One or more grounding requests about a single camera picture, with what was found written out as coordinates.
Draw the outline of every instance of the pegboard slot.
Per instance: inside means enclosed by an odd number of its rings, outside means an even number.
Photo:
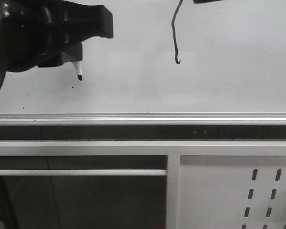
[[[281,170],[281,169],[278,169],[277,172],[276,172],[276,181],[279,181],[279,180],[280,180],[281,174],[282,174],[282,170]]]
[[[246,209],[245,209],[245,215],[244,215],[244,217],[248,217],[248,216],[249,216],[249,211],[250,211],[250,208],[246,208]]]
[[[253,170],[251,180],[253,180],[253,181],[254,181],[254,180],[256,180],[257,172],[258,172],[258,170],[257,170],[257,169],[254,169],[254,170]]]
[[[271,192],[270,199],[275,199],[275,197],[276,197],[276,189],[273,189],[272,192]]]
[[[249,190],[248,199],[252,199],[253,196],[253,189]]]
[[[270,217],[272,208],[267,209],[266,217]]]

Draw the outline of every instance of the white wall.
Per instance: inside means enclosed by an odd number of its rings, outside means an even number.
[[[79,0],[113,13],[114,38],[70,63],[7,73],[1,113],[286,112],[286,0]]]

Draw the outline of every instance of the aluminum rail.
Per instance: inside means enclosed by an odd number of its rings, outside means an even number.
[[[0,114],[0,125],[286,125],[286,112]]]
[[[0,176],[166,176],[166,174],[167,171],[162,169],[0,169]]]

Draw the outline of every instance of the white metal frame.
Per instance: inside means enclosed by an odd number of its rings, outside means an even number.
[[[0,156],[168,155],[167,229],[176,229],[180,156],[286,156],[286,141],[0,141]]]

